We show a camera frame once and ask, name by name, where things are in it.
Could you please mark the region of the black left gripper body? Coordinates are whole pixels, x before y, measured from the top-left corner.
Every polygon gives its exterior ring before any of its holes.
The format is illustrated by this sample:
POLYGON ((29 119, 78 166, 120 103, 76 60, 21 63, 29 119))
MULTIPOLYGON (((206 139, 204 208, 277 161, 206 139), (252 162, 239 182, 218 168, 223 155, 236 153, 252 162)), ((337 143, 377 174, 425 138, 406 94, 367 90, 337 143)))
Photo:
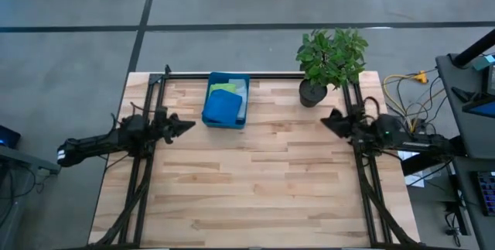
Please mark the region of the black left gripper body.
POLYGON ((174 130, 171 121, 167 118, 167 107, 158 107, 155 110, 152 122, 152 135, 158 141, 164 139, 166 144, 172 144, 174 130))

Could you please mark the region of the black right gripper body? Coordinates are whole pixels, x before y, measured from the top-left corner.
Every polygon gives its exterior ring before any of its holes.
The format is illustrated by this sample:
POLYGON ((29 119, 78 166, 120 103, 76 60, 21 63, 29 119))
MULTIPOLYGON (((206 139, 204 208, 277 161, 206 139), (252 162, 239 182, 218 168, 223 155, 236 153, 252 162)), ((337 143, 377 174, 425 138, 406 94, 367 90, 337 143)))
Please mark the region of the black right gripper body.
POLYGON ((369 148, 372 142, 370 133, 372 116, 366 114, 364 107, 352 105, 347 118, 350 122, 349 141, 347 143, 350 146, 358 145, 362 148, 369 148))

